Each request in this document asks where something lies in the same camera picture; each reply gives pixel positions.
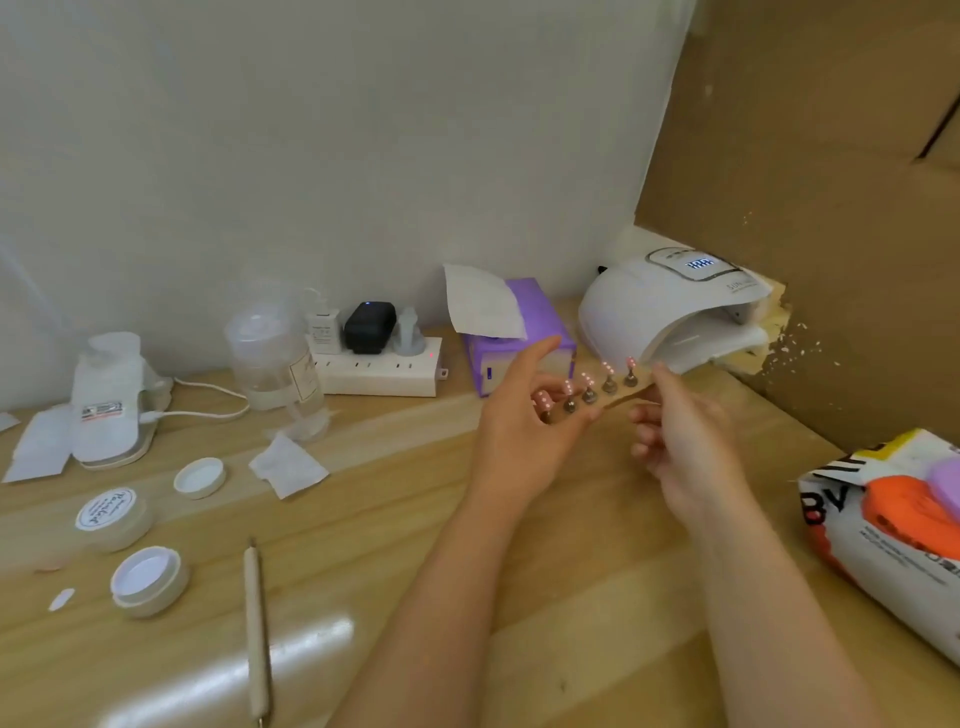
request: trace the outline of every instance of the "digital display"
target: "digital display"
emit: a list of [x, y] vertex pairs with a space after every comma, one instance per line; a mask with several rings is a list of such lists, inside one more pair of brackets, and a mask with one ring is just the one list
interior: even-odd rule
[[689, 263], [686, 263], [686, 267], [697, 270], [699, 268], [706, 268], [708, 265], [713, 265], [715, 262], [716, 260], [711, 257], [700, 257], [696, 260], [691, 260]]

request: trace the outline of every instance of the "hand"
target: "hand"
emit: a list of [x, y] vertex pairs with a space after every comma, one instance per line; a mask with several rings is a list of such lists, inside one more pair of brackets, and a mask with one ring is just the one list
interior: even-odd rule
[[540, 421], [534, 392], [564, 398], [563, 379], [537, 372], [540, 360], [559, 346], [560, 337], [552, 336], [520, 352], [484, 404], [468, 497], [519, 516], [553, 482], [574, 444], [602, 414], [599, 407], [580, 407], [557, 425]]
[[659, 481], [670, 510], [697, 531], [707, 515], [756, 503], [719, 404], [691, 393], [663, 364], [642, 396], [652, 404], [630, 411], [637, 442], [631, 454]]

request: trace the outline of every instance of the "power strip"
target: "power strip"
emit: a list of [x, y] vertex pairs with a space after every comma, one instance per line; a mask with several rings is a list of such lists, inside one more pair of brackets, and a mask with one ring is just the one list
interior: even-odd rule
[[417, 356], [380, 354], [314, 354], [317, 376], [326, 395], [382, 395], [385, 397], [436, 397], [437, 379], [446, 379], [440, 366], [439, 337], [426, 339]]

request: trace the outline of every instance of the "white cable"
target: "white cable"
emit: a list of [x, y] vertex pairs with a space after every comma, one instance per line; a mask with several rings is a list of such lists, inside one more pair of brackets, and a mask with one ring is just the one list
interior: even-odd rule
[[140, 415], [141, 423], [155, 423], [161, 417], [181, 417], [184, 415], [189, 415], [190, 417], [207, 417], [211, 420], [232, 420], [234, 418], [240, 417], [241, 415], [247, 414], [250, 411], [250, 406], [247, 405], [237, 412], [228, 412], [226, 415], [215, 415], [212, 412], [144, 412]]
[[205, 381], [183, 381], [182, 379], [178, 379], [176, 377], [174, 377], [174, 381], [177, 384], [182, 384], [185, 387], [206, 387], [207, 389], [215, 389], [218, 392], [223, 392], [225, 395], [231, 395], [241, 400], [246, 399], [246, 397], [239, 392], [234, 392], [232, 389], [227, 389], [227, 387], [221, 387], [217, 384], [207, 384]]
[[[183, 384], [187, 387], [206, 387], [207, 389], [215, 389], [218, 392], [223, 392], [225, 395], [231, 395], [240, 400], [246, 401], [247, 398], [241, 395], [239, 392], [234, 392], [233, 390], [227, 389], [226, 387], [221, 387], [217, 384], [207, 384], [202, 381], [183, 381], [183, 379], [178, 379], [174, 377], [174, 381], [177, 384]], [[155, 423], [161, 417], [206, 417], [209, 420], [233, 420], [234, 418], [240, 417], [241, 415], [247, 414], [250, 411], [250, 405], [248, 404], [243, 409], [237, 412], [228, 412], [225, 415], [217, 415], [212, 412], [144, 412], [140, 415], [140, 422], [143, 424]]]

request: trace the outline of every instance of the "power adapter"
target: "power adapter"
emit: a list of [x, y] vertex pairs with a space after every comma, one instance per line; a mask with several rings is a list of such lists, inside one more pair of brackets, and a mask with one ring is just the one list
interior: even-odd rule
[[392, 303], [366, 301], [358, 305], [344, 326], [344, 344], [353, 353], [381, 353], [396, 326]]

